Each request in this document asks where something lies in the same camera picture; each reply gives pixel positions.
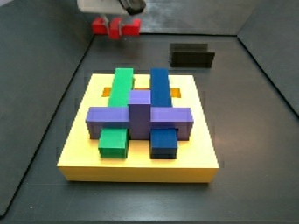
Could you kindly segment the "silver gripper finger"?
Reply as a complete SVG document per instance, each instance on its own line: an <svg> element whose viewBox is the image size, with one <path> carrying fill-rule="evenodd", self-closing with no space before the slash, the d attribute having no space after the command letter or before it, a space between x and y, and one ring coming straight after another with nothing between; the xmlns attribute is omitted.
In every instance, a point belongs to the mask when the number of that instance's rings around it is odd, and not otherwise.
<svg viewBox="0 0 299 224"><path fill-rule="evenodd" d="M110 20L109 20L107 15L106 14L101 14L101 17L103 18L105 23L109 24L110 23Z"/></svg>
<svg viewBox="0 0 299 224"><path fill-rule="evenodd" d="M119 15L119 25L121 26L125 26L126 21L127 21L127 16L126 15Z"/></svg>

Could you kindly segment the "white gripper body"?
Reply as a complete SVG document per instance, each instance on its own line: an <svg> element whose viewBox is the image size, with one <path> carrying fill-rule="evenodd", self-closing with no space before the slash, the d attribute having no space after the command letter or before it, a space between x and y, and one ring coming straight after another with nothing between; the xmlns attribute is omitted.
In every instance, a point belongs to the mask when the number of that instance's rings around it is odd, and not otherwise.
<svg viewBox="0 0 299 224"><path fill-rule="evenodd" d="M78 0L78 6L87 13L127 14L118 0Z"/></svg>

